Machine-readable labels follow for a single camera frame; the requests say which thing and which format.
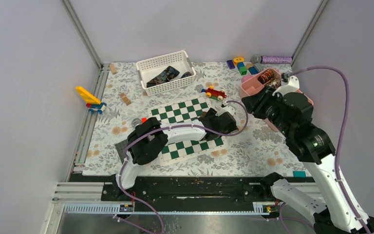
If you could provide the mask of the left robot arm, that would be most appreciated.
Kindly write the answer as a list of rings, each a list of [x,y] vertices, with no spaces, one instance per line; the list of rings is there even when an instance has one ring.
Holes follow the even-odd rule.
[[[155,160],[169,144],[234,136],[238,130],[234,114],[233,107],[223,105],[220,110],[210,108],[204,116],[191,122],[165,123],[155,117],[148,118],[127,137],[123,166],[116,174],[113,194],[119,200],[128,199],[142,166]]]

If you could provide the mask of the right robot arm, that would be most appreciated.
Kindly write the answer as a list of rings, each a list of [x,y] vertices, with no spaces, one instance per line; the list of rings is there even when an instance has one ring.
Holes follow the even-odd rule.
[[[267,119],[284,135],[289,150],[313,177],[323,201],[294,188],[278,173],[262,180],[264,200],[277,198],[303,215],[317,234],[372,234],[374,217],[355,200],[336,162],[336,150],[325,131],[312,123],[313,105],[298,92],[285,95],[265,87],[242,98],[247,112]]]

